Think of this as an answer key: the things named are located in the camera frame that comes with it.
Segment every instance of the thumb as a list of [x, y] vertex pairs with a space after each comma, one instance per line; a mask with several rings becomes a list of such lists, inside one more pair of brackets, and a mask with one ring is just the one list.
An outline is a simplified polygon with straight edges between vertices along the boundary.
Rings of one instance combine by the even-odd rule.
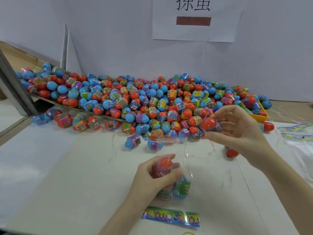
[[205, 138], [207, 138], [208, 140], [211, 140], [213, 142], [228, 146], [230, 148], [236, 148], [237, 138], [233, 138], [233, 137], [227, 136], [227, 135], [222, 134], [222, 133], [206, 132]]
[[184, 176], [184, 174], [182, 173], [182, 170], [180, 168], [177, 168], [177, 169], [172, 170], [166, 176], [162, 176], [162, 177], [157, 178], [155, 180], [157, 180], [158, 188], [159, 188], [159, 190], [161, 190], [165, 186], [178, 181], [183, 176]]

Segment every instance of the red-brown rectangle on paper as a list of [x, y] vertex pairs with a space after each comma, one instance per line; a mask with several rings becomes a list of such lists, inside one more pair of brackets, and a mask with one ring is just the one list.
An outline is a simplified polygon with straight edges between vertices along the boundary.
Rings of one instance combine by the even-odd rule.
[[211, 17], [178, 16], [176, 18], [176, 25], [210, 26], [210, 24]]

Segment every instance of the paper sign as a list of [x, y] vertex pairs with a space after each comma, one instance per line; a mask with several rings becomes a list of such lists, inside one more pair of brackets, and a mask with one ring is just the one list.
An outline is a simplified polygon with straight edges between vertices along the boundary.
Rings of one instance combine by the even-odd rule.
[[153, 39], [234, 42], [246, 0], [153, 0]]

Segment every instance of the person's right hand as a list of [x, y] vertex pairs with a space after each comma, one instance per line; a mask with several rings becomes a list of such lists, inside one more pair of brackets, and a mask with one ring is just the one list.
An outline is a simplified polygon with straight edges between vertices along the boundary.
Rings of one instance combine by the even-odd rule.
[[244, 109], [237, 105], [223, 106], [214, 113], [213, 118], [226, 119], [228, 122], [220, 122], [221, 133], [206, 132], [205, 138], [236, 150], [256, 168], [259, 168], [260, 162], [264, 163], [268, 152], [273, 149], [257, 121]]

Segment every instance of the forearm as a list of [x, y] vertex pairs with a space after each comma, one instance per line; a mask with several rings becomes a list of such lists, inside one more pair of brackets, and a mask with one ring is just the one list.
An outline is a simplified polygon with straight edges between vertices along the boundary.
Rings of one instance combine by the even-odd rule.
[[106, 223], [99, 235], [124, 235], [128, 234], [132, 226], [142, 216], [145, 208], [133, 206], [128, 198]]
[[313, 189], [275, 151], [268, 155], [271, 166], [262, 171], [300, 235], [313, 232]]

